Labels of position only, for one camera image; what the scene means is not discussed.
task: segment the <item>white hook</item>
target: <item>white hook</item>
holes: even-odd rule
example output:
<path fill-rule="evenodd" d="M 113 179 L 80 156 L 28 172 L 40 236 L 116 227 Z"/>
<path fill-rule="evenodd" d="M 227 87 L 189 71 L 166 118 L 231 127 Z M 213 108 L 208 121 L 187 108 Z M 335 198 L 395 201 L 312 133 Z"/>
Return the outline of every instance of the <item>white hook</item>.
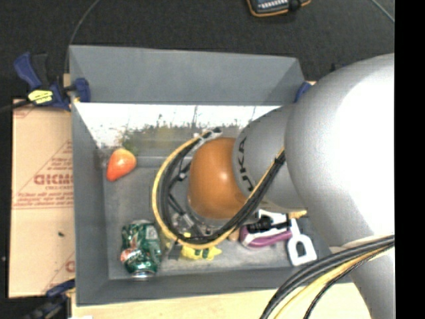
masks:
<path fill-rule="evenodd" d="M 317 260 L 317 254 L 314 249 L 313 242 L 307 235 L 300 233 L 297 221 L 295 219 L 291 219 L 291 232 L 292 237 L 288 240 L 287 243 L 288 255 L 291 263 L 294 266 L 299 266 L 304 263 L 309 263 L 311 261 Z M 302 245 L 304 246 L 305 254 L 298 254 L 298 243 L 302 243 Z"/>

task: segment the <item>gray box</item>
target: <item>gray box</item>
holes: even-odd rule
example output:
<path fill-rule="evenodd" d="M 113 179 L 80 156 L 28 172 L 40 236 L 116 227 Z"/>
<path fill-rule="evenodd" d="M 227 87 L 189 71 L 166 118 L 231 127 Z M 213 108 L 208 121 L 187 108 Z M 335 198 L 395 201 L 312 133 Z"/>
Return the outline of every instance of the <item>gray box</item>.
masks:
<path fill-rule="evenodd" d="M 277 288 L 301 268 L 291 266 L 283 245 L 255 252 L 229 248 L 225 241 L 223 254 L 211 263 L 165 261 L 148 281 L 131 279 L 118 260 L 120 229 L 136 219 L 153 219 L 149 200 L 156 171 L 188 138 L 177 136 L 162 143 L 159 151 L 143 152 L 131 177 L 111 184 L 104 179 L 103 151 L 88 116 L 99 102 L 281 106 L 293 102 L 303 82 L 296 59 L 73 46 L 70 69 L 72 80 L 88 80 L 94 102 L 72 108 L 77 304 Z M 312 238 L 319 257 L 330 253 L 308 218 L 300 219 L 299 225 Z"/>

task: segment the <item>black carpet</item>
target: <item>black carpet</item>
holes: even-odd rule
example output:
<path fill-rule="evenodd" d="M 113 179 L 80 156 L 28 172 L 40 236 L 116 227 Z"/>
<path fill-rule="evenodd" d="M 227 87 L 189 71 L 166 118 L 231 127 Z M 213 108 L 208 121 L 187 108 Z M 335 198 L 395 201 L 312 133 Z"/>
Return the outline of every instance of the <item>black carpet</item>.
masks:
<path fill-rule="evenodd" d="M 394 0 L 376 0 L 394 16 Z M 25 51 L 48 53 L 48 74 L 64 72 L 78 21 L 95 0 L 0 0 L 0 107 L 25 96 L 13 68 Z M 307 80 L 333 66 L 394 52 L 394 23 L 371 0 L 313 0 L 291 15 L 249 14 L 245 0 L 101 0 L 74 43 L 292 56 Z M 0 317 L 18 318 L 43 299 L 6 299 L 11 119 L 0 114 Z"/>

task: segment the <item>orange plastic fruit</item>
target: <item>orange plastic fruit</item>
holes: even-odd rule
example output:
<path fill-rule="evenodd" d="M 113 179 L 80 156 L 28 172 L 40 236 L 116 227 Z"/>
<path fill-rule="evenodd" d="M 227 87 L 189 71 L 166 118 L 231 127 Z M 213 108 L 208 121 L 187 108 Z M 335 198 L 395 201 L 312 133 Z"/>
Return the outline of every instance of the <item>orange plastic fruit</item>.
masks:
<path fill-rule="evenodd" d="M 109 158 L 106 179 L 111 182 L 116 181 L 131 172 L 136 165 L 135 156 L 129 150 L 119 148 Z"/>

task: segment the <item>aluminum can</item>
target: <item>aluminum can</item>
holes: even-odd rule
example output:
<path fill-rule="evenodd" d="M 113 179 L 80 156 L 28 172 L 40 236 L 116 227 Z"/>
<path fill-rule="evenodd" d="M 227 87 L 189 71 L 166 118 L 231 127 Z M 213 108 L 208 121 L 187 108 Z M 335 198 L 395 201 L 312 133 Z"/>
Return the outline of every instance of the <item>aluminum can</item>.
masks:
<path fill-rule="evenodd" d="M 122 227 L 121 262 L 134 278 L 149 278 L 161 264 L 161 246 L 155 225 L 139 220 Z"/>

